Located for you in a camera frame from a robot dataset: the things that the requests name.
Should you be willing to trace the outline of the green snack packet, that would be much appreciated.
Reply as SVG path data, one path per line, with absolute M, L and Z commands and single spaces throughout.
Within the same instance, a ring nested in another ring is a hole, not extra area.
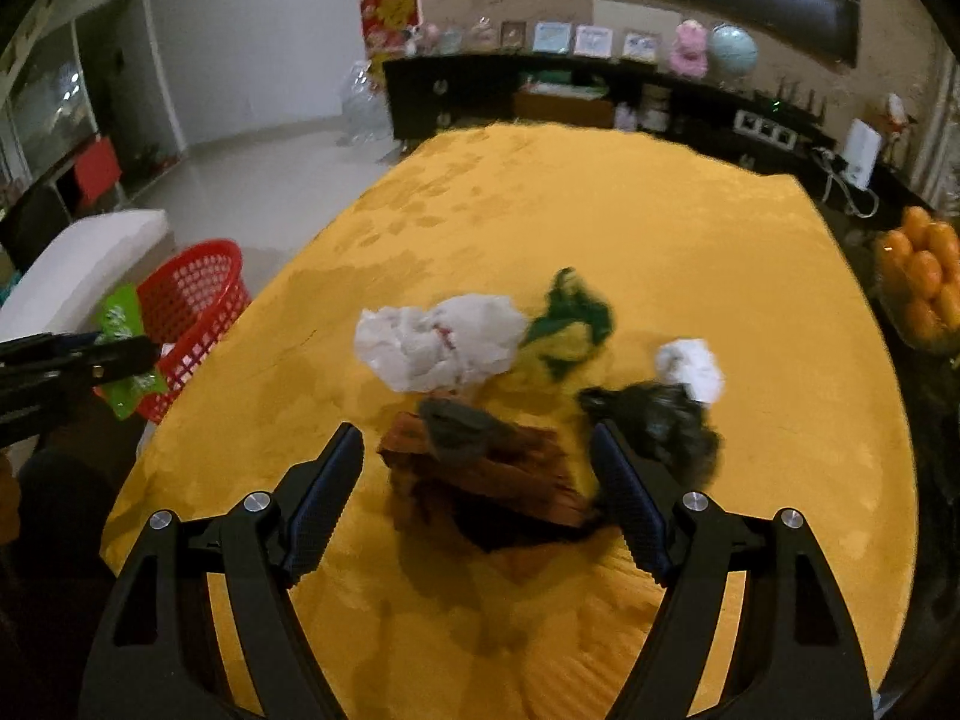
M 96 314 L 96 343 L 106 348 L 101 395 L 119 419 L 130 418 L 148 397 L 166 392 L 160 345 L 146 334 L 137 288 L 122 284 L 107 294 Z

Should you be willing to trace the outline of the red plastic basket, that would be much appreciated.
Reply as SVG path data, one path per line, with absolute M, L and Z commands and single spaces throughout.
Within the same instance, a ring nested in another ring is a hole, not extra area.
M 161 348 L 164 394 L 149 394 L 137 411 L 160 424 L 199 366 L 251 304 L 235 241 L 187 247 L 137 286 L 146 334 Z

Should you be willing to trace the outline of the red chair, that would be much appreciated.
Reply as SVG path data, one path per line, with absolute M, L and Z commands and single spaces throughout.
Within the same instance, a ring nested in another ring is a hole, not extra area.
M 75 181 L 80 190 L 78 206 L 91 208 L 122 176 L 116 150 L 109 137 L 93 140 L 76 156 Z

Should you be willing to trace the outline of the yellow foam fruit net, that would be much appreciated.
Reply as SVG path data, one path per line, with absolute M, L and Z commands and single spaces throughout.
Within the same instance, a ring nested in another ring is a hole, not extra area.
M 548 621 L 529 644 L 519 676 L 527 717 L 607 717 L 663 596 L 625 546 L 602 557 L 573 610 Z

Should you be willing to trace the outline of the crumpled white tissue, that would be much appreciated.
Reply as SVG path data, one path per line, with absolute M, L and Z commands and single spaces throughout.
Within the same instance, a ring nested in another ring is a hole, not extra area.
M 681 385 L 704 406 L 713 406 L 724 394 L 724 376 L 703 338 L 679 338 L 658 349 L 656 376 L 665 385 Z

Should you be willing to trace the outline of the brown snack wrapper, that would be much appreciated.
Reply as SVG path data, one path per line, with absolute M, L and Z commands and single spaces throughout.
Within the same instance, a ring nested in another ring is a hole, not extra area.
M 430 397 L 394 416 L 377 453 L 400 528 L 482 553 L 579 543 L 604 525 L 551 429 Z

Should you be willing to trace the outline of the green yellow wrapper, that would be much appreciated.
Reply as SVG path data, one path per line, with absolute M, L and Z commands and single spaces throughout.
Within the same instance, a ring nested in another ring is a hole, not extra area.
M 613 328 L 610 304 L 567 266 L 556 271 L 544 312 L 530 322 L 521 349 L 551 382 L 562 382 L 601 351 Z

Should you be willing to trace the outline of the bowl of oranges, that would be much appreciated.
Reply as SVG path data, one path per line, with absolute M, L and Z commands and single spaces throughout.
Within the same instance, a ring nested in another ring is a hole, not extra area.
M 922 206 L 875 241 L 878 299 L 901 339 L 930 355 L 958 353 L 958 232 Z

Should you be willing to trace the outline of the yellow tablecloth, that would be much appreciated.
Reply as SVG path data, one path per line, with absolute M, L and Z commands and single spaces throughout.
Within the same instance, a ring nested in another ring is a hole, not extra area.
M 110 512 L 120 566 L 153 512 L 228 511 L 319 454 L 342 422 L 376 447 L 412 408 L 355 353 L 364 310 L 459 294 L 545 310 L 573 268 L 612 335 L 537 341 L 473 390 L 483 410 L 555 431 L 596 488 L 576 395 L 656 374 L 675 338 L 713 351 L 724 388 L 709 492 L 729 511 L 811 522 L 872 681 L 900 637 L 916 561 L 913 450 L 887 345 L 814 202 L 644 135 L 492 125 L 433 138 L 364 192 L 252 302 L 167 411 Z M 661 594 L 619 532 L 521 557 L 399 527 L 368 455 L 319 569 L 293 603 L 355 718 L 599 718 Z

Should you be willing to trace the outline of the clear glass vase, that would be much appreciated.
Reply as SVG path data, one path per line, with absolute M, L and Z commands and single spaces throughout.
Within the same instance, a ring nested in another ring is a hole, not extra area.
M 340 88 L 342 119 L 352 145 L 392 140 L 391 114 L 386 94 L 371 75 L 368 62 L 356 62 Z

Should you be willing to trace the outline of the white router box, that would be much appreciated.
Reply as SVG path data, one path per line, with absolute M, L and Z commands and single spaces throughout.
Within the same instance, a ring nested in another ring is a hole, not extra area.
M 841 151 L 841 159 L 844 161 L 841 176 L 846 184 L 866 192 L 882 143 L 884 138 L 875 128 L 861 119 L 851 122 L 850 132 Z

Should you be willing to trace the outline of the pink plush toy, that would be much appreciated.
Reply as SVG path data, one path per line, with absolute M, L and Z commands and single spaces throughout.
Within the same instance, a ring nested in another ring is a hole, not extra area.
M 708 31 L 700 21 L 685 20 L 675 29 L 669 68 L 675 75 L 693 80 L 708 75 Z

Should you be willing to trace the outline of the light blue globe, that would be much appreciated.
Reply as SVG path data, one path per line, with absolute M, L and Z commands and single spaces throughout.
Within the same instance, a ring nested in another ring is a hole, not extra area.
M 754 38 L 736 25 L 718 25 L 711 29 L 708 54 L 715 72 L 727 76 L 750 75 L 760 57 Z

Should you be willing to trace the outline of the blue picture frame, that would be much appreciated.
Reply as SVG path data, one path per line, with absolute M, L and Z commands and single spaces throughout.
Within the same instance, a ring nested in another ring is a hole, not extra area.
M 573 25 L 562 21 L 537 21 L 532 37 L 535 54 L 568 55 L 573 39 Z

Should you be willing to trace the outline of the white picture frame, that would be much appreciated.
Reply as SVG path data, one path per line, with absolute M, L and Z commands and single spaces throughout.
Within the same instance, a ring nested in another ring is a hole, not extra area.
M 607 60 L 612 57 L 613 31 L 596 25 L 579 25 L 574 34 L 573 54 L 586 59 Z

